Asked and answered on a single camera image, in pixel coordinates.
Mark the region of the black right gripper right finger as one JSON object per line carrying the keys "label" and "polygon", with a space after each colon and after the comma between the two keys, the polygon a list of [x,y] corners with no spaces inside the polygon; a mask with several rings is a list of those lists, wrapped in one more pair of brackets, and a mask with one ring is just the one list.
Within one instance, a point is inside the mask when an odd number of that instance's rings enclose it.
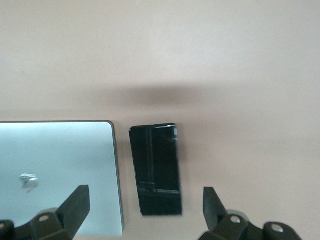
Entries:
{"label": "black right gripper right finger", "polygon": [[227,210],[213,187],[203,188],[203,214],[208,231],[202,240],[299,240],[297,232],[282,222],[251,223],[241,211]]}

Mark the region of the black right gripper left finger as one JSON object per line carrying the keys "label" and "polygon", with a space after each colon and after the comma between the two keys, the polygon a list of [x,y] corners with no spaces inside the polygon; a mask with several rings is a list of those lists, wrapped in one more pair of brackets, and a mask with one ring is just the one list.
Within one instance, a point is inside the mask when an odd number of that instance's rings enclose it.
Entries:
{"label": "black right gripper left finger", "polygon": [[46,209],[24,225],[0,221],[2,240],[72,240],[90,212],[90,188],[80,185],[57,209]]}

